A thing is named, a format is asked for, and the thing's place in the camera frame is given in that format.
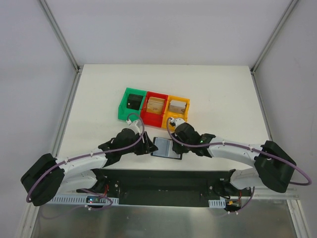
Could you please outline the black leather card holder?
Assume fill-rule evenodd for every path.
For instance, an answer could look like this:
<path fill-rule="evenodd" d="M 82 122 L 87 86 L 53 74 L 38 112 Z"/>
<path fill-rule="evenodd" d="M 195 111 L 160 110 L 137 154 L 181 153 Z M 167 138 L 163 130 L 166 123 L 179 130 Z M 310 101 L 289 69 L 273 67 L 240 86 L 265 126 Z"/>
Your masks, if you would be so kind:
<path fill-rule="evenodd" d="M 154 145 L 158 148 L 156 151 L 151 153 L 151 156 L 182 160 L 182 155 L 176 154 L 173 149 L 173 141 L 167 138 L 154 137 Z"/>

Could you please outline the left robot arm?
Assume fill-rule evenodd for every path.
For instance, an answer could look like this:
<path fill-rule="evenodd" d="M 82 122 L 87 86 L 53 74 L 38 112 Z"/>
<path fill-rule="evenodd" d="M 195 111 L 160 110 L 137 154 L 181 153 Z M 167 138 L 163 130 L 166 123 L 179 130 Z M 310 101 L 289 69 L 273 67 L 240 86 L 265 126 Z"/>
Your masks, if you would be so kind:
<path fill-rule="evenodd" d="M 158 150 L 144 129 L 142 120 L 128 121 L 116 137 L 99 145 L 96 150 L 74 158 L 53 157 L 47 153 L 22 176 L 21 183 L 27 192 L 26 201 L 42 206 L 58 193 L 77 189 L 90 189 L 99 193 L 105 179 L 98 169 L 113 165 L 123 155 L 146 155 Z"/>

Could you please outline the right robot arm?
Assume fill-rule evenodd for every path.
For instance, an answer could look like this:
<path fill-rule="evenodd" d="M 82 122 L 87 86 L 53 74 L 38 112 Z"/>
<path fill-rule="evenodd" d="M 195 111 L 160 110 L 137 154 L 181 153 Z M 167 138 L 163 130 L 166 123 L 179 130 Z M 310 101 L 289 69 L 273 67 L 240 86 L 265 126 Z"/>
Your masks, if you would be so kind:
<path fill-rule="evenodd" d="M 244 170 L 230 170 L 230 177 L 223 183 L 227 195 L 261 185 L 275 192 L 286 192 L 296 163 L 275 142 L 239 144 L 213 134 L 199 134 L 181 118 L 168 118 L 166 123 L 174 129 L 170 136 L 176 154 L 192 152 L 201 157 L 224 158 L 249 166 Z"/>

